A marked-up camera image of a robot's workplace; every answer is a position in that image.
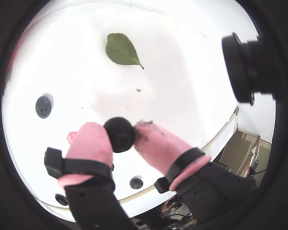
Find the pink covered gripper finger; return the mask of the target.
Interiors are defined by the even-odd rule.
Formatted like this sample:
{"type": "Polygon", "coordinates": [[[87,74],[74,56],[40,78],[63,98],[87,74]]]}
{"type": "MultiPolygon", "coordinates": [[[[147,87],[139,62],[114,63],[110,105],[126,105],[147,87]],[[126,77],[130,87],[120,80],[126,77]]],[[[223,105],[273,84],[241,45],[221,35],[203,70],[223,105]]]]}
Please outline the pink covered gripper finger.
{"type": "Polygon", "coordinates": [[[70,211],[83,230],[131,230],[132,222],[114,195],[113,150],[102,125],[86,123],[69,136],[66,157],[48,147],[44,165],[65,191],[70,211]]]}
{"type": "Polygon", "coordinates": [[[245,202],[257,189],[253,179],[235,175],[201,149],[152,123],[134,127],[135,149],[163,174],[160,192],[175,192],[197,220],[196,230],[232,230],[245,202]]]}

